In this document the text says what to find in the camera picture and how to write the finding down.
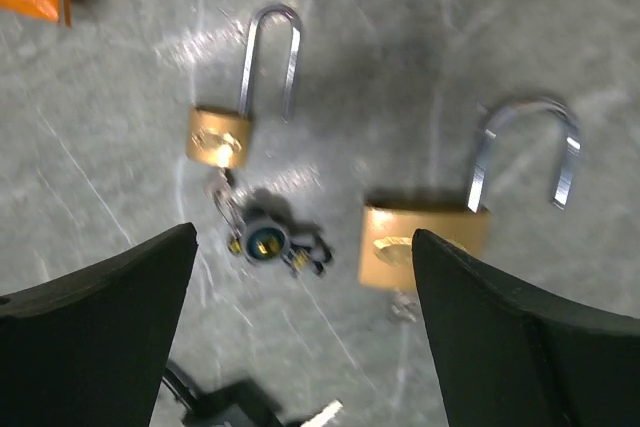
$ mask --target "concrete floor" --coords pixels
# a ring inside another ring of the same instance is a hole
[[[186,159],[194,102],[237,102],[243,39],[267,2],[304,23],[296,116],[279,119],[289,42],[267,22],[254,143],[240,194],[266,188],[325,230],[335,263],[299,281],[230,259],[227,229]],[[110,257],[175,225],[199,231],[172,358],[205,390],[250,376],[336,425],[444,426],[424,326],[360,287],[364,198],[464,191],[482,108],[564,98],[584,155],[569,206],[547,202],[551,116],[498,139],[487,262],[640,316],[640,0],[75,0],[71,30],[0,13],[0,294]],[[152,426],[179,425],[162,390]]]

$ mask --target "metal shackle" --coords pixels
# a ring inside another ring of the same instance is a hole
[[[247,52],[244,58],[242,70],[242,83],[240,85],[240,101],[238,110],[240,115],[248,117],[250,112],[249,97],[253,90],[253,64],[256,58],[256,44],[258,43],[258,28],[262,20],[270,14],[282,14],[291,23],[291,49],[289,51],[289,62],[287,64],[287,75],[284,82],[284,93],[282,98],[282,119],[287,122],[291,119],[293,109],[291,107],[291,97],[295,87],[296,70],[298,66],[298,53],[300,52],[300,40],[302,37],[302,21],[295,11],[284,4],[269,4],[258,10],[251,18],[249,24],[249,35],[247,37]]]
[[[560,102],[547,97],[540,97],[508,103],[488,115],[480,134],[481,138],[476,151],[476,160],[467,197],[467,207],[473,212],[478,211],[482,202],[485,177],[491,158],[491,148],[498,131],[520,115],[534,112],[550,112],[562,123],[565,135],[564,156],[560,162],[558,173],[554,177],[553,195],[550,202],[560,209],[564,209],[566,206],[574,170],[580,156],[578,118]]]

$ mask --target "brass padlock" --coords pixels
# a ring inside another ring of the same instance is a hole
[[[283,4],[270,4],[258,10],[249,24],[238,112],[219,107],[200,105],[192,107],[189,114],[187,139],[187,156],[191,159],[223,168],[240,167],[245,164],[251,137],[249,98],[253,86],[253,64],[256,57],[258,28],[266,16],[274,13],[286,17],[292,28],[291,50],[282,100],[282,118],[285,122],[291,119],[293,113],[291,98],[295,87],[302,22],[290,7]]]
[[[557,182],[553,184],[551,199],[555,206],[563,209],[580,154],[576,116],[560,102],[546,97],[504,105],[488,114],[483,122],[466,208],[420,210],[365,206],[360,246],[360,283],[380,289],[415,290],[411,239],[417,229],[431,230],[474,257],[481,257],[490,217],[481,201],[493,141],[498,130],[513,119],[537,111],[553,113],[564,128],[566,149]]]

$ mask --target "padlock body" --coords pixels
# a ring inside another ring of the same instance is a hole
[[[216,167],[241,167],[247,160],[251,121],[234,112],[195,106],[189,113],[187,156]]]
[[[474,257],[481,257],[489,232],[488,210],[433,211],[365,206],[360,246],[360,283],[369,287],[414,291],[411,240],[417,229],[430,230]]]

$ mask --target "large padlock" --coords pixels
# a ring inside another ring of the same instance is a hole
[[[489,232],[489,211],[482,206],[482,193],[498,131],[521,114],[546,111],[562,123],[566,146],[551,202],[564,209],[580,154],[580,132],[576,116],[560,102],[546,97],[506,104],[483,121],[475,165],[468,186],[466,207],[451,209],[404,209],[367,205],[364,210],[360,246],[360,283],[381,289],[413,291],[416,288],[411,240],[417,229],[427,229],[474,257],[481,257]]]
[[[298,53],[302,37],[302,22],[293,9],[283,4],[270,4],[258,10],[249,24],[247,50],[242,70],[238,112],[220,107],[192,107],[189,114],[187,156],[193,160],[216,167],[241,167],[247,160],[251,137],[250,97],[253,87],[256,44],[261,21],[268,15],[279,13],[291,23],[291,50],[284,84],[282,118],[291,119],[291,99],[295,87]]]

